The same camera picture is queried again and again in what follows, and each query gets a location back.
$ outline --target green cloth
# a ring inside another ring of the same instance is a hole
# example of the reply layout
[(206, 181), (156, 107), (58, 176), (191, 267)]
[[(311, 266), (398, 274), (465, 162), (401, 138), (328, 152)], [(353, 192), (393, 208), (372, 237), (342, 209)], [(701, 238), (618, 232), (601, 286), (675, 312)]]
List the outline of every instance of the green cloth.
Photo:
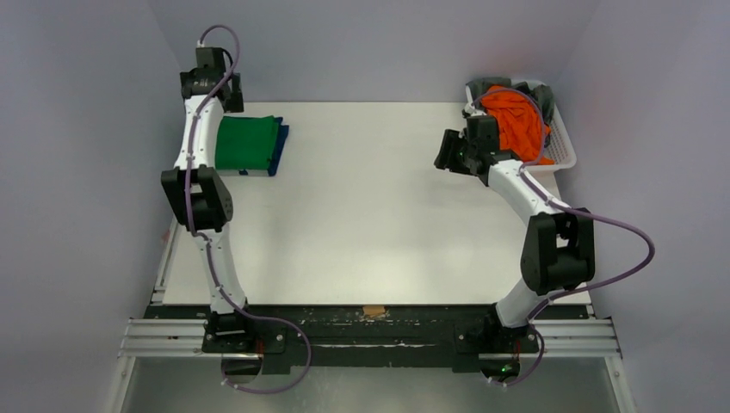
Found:
[(265, 118), (224, 116), (218, 128), (215, 169), (268, 169), (278, 133), (279, 124), (274, 116)]

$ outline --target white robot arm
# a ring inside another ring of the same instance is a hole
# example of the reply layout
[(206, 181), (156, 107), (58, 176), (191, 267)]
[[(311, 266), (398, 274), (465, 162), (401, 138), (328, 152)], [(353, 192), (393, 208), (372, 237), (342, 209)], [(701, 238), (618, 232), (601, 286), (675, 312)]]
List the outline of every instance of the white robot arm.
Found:
[[(464, 175), (477, 176), (510, 204), (527, 226), (520, 260), (522, 279), (494, 308), (489, 336), (507, 336), (504, 330), (524, 332), (530, 317), (550, 295), (575, 289), (595, 273), (593, 223), (550, 206), (535, 192), (549, 192), (527, 171), (511, 151), (499, 149), (497, 121), (488, 115), (467, 118), (462, 132), (447, 130), (434, 165)], [(524, 180), (529, 180), (531, 188)], [(548, 197), (560, 205), (566, 204)], [(567, 240), (558, 246), (557, 238)]]
[[(207, 94), (226, 72), (223, 49), (198, 47), (196, 58), (198, 67), (190, 72), (181, 73), (185, 130), (174, 169), (163, 172), (162, 183), (177, 221), (188, 227), (184, 176), (188, 168), (188, 151), (191, 148), (193, 153), (191, 200), (196, 233), (194, 235), (199, 235), (193, 239), (203, 262), (206, 263), (203, 267), (206, 270), (210, 290), (211, 312), (226, 315), (234, 313), (231, 302), (241, 308), (245, 307), (246, 296), (238, 282), (233, 264), (228, 225), (233, 216), (233, 204), (231, 195), (215, 171), (215, 145), (223, 113), (243, 110), (243, 100), (240, 98), (240, 88), (236, 82), (232, 89), (226, 86), (215, 97), (207, 99)], [(205, 105), (198, 111), (203, 102)], [(216, 280), (224, 288), (218, 288)], [(221, 290), (226, 292), (227, 298), (221, 295)]]

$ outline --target orange shirt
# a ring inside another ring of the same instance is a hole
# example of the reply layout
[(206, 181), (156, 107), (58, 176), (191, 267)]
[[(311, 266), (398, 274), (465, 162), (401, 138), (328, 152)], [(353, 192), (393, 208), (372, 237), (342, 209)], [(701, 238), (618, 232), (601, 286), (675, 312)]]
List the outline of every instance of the orange shirt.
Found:
[[(505, 89), (494, 85), (489, 90)], [(524, 162), (534, 161), (540, 154), (542, 142), (541, 116), (518, 93), (494, 93), (481, 99), (486, 112), (497, 118), (499, 124), (499, 149), (513, 150)], [(545, 125), (545, 133), (550, 126)], [(552, 165), (552, 159), (543, 157), (539, 165)]]

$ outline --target gray wall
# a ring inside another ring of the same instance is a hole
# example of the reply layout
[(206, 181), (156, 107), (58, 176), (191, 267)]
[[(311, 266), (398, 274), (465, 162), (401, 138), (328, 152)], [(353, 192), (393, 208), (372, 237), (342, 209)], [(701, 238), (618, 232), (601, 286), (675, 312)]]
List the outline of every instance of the gray wall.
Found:
[(0, 411), (96, 413), (170, 223), (179, 66), (143, 0), (0, 7)]
[[(461, 102), (471, 77), (557, 79), (598, 0), (150, 0), (183, 68), (231, 25), (244, 98)], [(229, 46), (225, 34), (211, 43)]]
[[(572, 203), (625, 219), (656, 261), (593, 294), (613, 315), (641, 411), (727, 411), (730, 3), (603, 1), (557, 83)], [(645, 254), (597, 227), (597, 278)]]

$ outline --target purple cable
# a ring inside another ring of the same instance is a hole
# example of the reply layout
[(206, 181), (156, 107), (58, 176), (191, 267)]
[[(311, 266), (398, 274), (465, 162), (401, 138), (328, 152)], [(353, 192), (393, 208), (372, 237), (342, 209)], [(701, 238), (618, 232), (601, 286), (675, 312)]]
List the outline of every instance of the purple cable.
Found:
[[(478, 98), (474, 99), (472, 104), (476, 108), (476, 104), (479, 103), (479, 102), (481, 102), (481, 100), (483, 98), (485, 98), (486, 96), (489, 96), (489, 95), (494, 95), (496, 93), (500, 93), (500, 92), (517, 93), (518, 95), (524, 97), (525, 100), (527, 102), (529, 102), (530, 106), (538, 114), (538, 119), (542, 120), (542, 111), (540, 110), (540, 108), (538, 108), (537, 104), (535, 104), (535, 102), (532, 100), (532, 98), (529, 97), (529, 96), (527, 96), (527, 95), (525, 95), (523, 92), (521, 92), (519, 90), (515, 90), (515, 89), (502, 88), (502, 89), (489, 90), (484, 95), (479, 96)], [(646, 242), (646, 245), (649, 247), (649, 251), (646, 254), (646, 258), (644, 258), (643, 261), (641, 261), (639, 264), (637, 264), (636, 266), (634, 266), (630, 270), (625, 271), (625, 272), (623, 272), (623, 273), (621, 273), (621, 274), (619, 274), (619, 275), (617, 275), (615, 277), (609, 278), (607, 280), (599, 281), (599, 282), (597, 282), (595, 284), (591, 284), (591, 285), (586, 286), (586, 287), (576, 288), (576, 289), (574, 289), (572, 291), (563, 291), (562, 293), (556, 293), (556, 294), (550, 296), (549, 298), (544, 299), (539, 305), (537, 305), (537, 307), (535, 307), (535, 309), (533, 309), (533, 311), (530, 312), (530, 314), (528, 315), (528, 321), (534, 320), (535, 317), (537, 317), (537, 315), (540, 314), (540, 312), (542, 310), (544, 310), (548, 305), (550, 305), (550, 303), (552, 303), (556, 299), (562, 299), (563, 297), (567, 297), (569, 295), (574, 295), (574, 294), (583, 293), (583, 292), (590, 291), (590, 290), (595, 290), (597, 288), (606, 287), (606, 286), (609, 286), (609, 285), (611, 285), (611, 284), (613, 284), (615, 282), (618, 282), (620, 280), (624, 280), (624, 279), (628, 278), (629, 276), (631, 276), (633, 274), (638, 273), (646, 265), (648, 265), (649, 262), (652, 261), (652, 259), (654, 258), (654, 255), (656, 253), (656, 248), (654, 247), (654, 241), (644, 231), (640, 230), (639, 228), (637, 228), (637, 227), (635, 227), (635, 226), (633, 226), (631, 224), (627, 224), (625, 222), (621, 222), (621, 221), (619, 221), (617, 219), (611, 219), (611, 218), (607, 218), (607, 217), (604, 217), (604, 216), (601, 216), (601, 215), (596, 215), (595, 213), (587, 213), (585, 211), (580, 211), (578, 209), (570, 208), (569, 206), (561, 205), (561, 204), (555, 202), (553, 200), (552, 196), (550, 196), (550, 195), (545, 194), (544, 192), (542, 192), (537, 187), (537, 185), (535, 185), (535, 183), (532, 182), (532, 180), (530, 180), (523, 173), (524, 172), (524, 169), (526, 167), (532, 166), (532, 165), (537, 165), (540, 162), (540, 160), (542, 159), (542, 156), (543, 156), (543, 154), (545, 152), (545, 138), (547, 137), (546, 129), (545, 129), (545, 122), (541, 121), (540, 122), (540, 125), (541, 125), (541, 133), (540, 133), (540, 135), (541, 135), (541, 139), (540, 139), (540, 141), (541, 141), (540, 142), (540, 153), (537, 154), (537, 157), (534, 160), (529, 161), (529, 162), (525, 162), (525, 163), (522, 164), (522, 166), (520, 166), (519, 174), (520, 174), (520, 178), (523, 180), (523, 182), (530, 189), (532, 189), (532, 191), (534, 193), (536, 193), (537, 196), (539, 196), (543, 201), (545, 201), (548, 205), (550, 205), (551, 207), (553, 207), (555, 209), (559, 209), (559, 210), (561, 210), (564, 213), (570, 213), (572, 215), (578, 215), (578, 216), (581, 216), (581, 217), (586, 217), (588, 219), (593, 219), (595, 221), (599, 221), (599, 222), (603, 222), (605, 224), (617, 226), (619, 228), (623, 228), (624, 230), (633, 232), (634, 234), (638, 235), (639, 237), (641, 237)], [(525, 380), (530, 374), (532, 374), (532, 372), (534, 372), (534, 370), (537, 368), (537, 365), (540, 364), (540, 361), (542, 361), (542, 355), (545, 353), (545, 341), (543, 340), (542, 335), (540, 335), (540, 333), (537, 332), (537, 329), (535, 328), (535, 326), (533, 324), (530, 324), (530, 327), (532, 328), (532, 330), (535, 331), (535, 333), (537, 333), (537, 336), (540, 338), (540, 343), (541, 343), (540, 353), (537, 355), (537, 360), (535, 360), (535, 363), (533, 363), (533, 365), (530, 366), (530, 368), (528, 369), (528, 371), (525, 374), (521, 375), (520, 377), (518, 377), (514, 381), (506, 384), (506, 386), (516, 385), (516, 384), (522, 382), (523, 380)]]
[(233, 300), (228, 297), (228, 294), (223, 289), (223, 286), (220, 284), (220, 281), (218, 279), (218, 275), (215, 273), (215, 266), (213, 265), (213, 255), (211, 252), (211, 245), (210, 245), (210, 238), (207, 237), (202, 232), (198, 232), (195, 230), (195, 221), (193, 220), (193, 201), (191, 199), (191, 188), (192, 185), (190, 184), (191, 175), (192, 175), (192, 169), (193, 169), (193, 159), (195, 157), (193, 153), (193, 138), (195, 136), (195, 128), (198, 124), (198, 119), (200, 119), (201, 111), (205, 107), (206, 103), (210, 101), (213, 96), (215, 96), (216, 93), (218, 93), (218, 90), (220, 90), (221, 87), (223, 87), (226, 82), (231, 78), (231, 75), (233, 74), (233, 69), (235, 69), (236, 65), (238, 64), (238, 57), (241, 53), (241, 45), (238, 42), (238, 36), (233, 31), (233, 29), (229, 28), (226, 25), (223, 24), (216, 24), (206, 29), (206, 31), (203, 32), (201, 35), (201, 38), (199, 42), (202, 44), (205, 40), (208, 33), (210, 33), (212, 30), (216, 28), (222, 28), (228, 33), (231, 34), (231, 37), (233, 37), (233, 42), (236, 45), (236, 57), (233, 59), (230, 67), (224, 74), (223, 78), (220, 79), (220, 81), (213, 87), (213, 89), (208, 92), (208, 94), (203, 98), (200, 105), (198, 105), (198, 108), (195, 110), (195, 113), (193, 114), (193, 119), (190, 122), (190, 133), (188, 136), (188, 168), (185, 170), (185, 210), (188, 215), (188, 228), (190, 229), (190, 233), (193, 234), (193, 237), (202, 237), (206, 241), (206, 257), (207, 257), (207, 265), (210, 267), (210, 274), (213, 278), (214, 285), (218, 288), (220, 296), (223, 297), (223, 299), (231, 306), (233, 309), (237, 312), (239, 312), (244, 317), (247, 317), (251, 320), (255, 321), (272, 321), (276, 323), (283, 323), (292, 329), (294, 329), (299, 335), (301, 336), (302, 340), (304, 340), (304, 343), (306, 344), (306, 364), (304, 366), (304, 370), (301, 372), (301, 374), (294, 380), (292, 380), (291, 383), (287, 385), (283, 385), (281, 387), (275, 387), (272, 389), (251, 389), (249, 387), (244, 387), (241, 385), (236, 385), (231, 383), (231, 381), (226, 377), (226, 373), (223, 369), (223, 365), (221, 364), (221, 373), (223, 374), (223, 383), (230, 386), (231, 388), (238, 390), (238, 391), (245, 391), (247, 393), (253, 393), (253, 394), (275, 394), (280, 393), (282, 391), (287, 391), (294, 387), (295, 385), (299, 384), (299, 382), (304, 379), (304, 376), (309, 372), (309, 368), (312, 365), (312, 344), (309, 342), (309, 338), (304, 334), (304, 331), (301, 330), (301, 328), (292, 323), (291, 321), (285, 320), (283, 318), (277, 318), (277, 317), (264, 317), (264, 316), (255, 316), (253, 314), (250, 314), (245, 309), (237, 305)]

